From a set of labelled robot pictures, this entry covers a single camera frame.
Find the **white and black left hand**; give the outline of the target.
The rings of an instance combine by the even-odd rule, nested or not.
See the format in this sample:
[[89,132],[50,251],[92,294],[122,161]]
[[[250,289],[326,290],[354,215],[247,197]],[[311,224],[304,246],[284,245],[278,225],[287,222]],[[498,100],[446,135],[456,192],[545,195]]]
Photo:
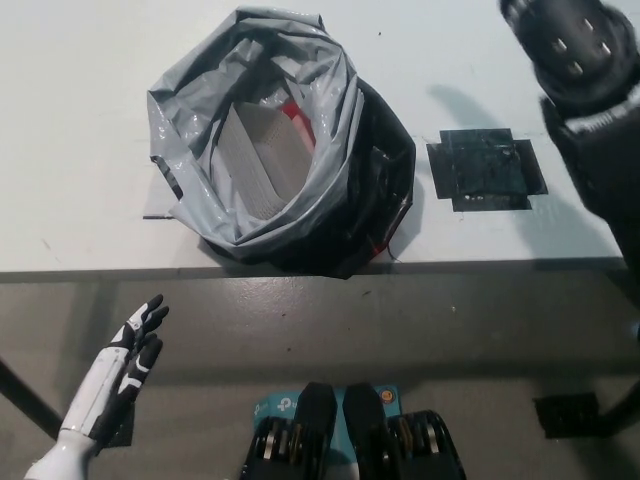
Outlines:
[[169,313],[163,301],[159,294],[144,303],[98,353],[62,421],[62,434],[78,434],[103,448],[128,421],[163,348],[155,333]]

